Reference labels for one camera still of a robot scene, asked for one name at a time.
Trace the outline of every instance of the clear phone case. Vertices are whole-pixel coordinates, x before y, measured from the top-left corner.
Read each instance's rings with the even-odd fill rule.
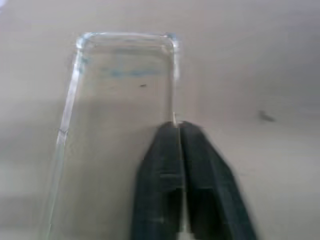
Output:
[[[175,122],[170,35],[86,33],[59,129],[40,239],[129,239],[135,175],[157,127]]]

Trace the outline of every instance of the gray table surface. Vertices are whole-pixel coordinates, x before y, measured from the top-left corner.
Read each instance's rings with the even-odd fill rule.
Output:
[[[319,239],[315,0],[9,0],[0,13],[0,239],[33,239],[75,39],[100,31],[176,33],[179,112],[232,166],[261,239]]]

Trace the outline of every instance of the dark spot on surface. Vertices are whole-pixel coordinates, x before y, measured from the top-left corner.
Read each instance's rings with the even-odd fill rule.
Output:
[[[273,123],[276,119],[270,115],[268,115],[264,110],[258,111],[258,118],[263,122]]]

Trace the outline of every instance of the beige surface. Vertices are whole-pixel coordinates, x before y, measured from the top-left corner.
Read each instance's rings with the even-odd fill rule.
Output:
[[[319,239],[319,16],[315,0],[9,0],[0,14],[0,239],[32,239],[74,42],[91,31],[176,33],[181,113],[233,167],[261,238]]]

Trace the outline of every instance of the transparent plastic case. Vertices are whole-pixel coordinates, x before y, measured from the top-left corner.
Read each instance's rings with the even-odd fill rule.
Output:
[[[101,32],[76,47],[39,238],[127,240],[137,167],[157,127],[175,122],[178,43]]]

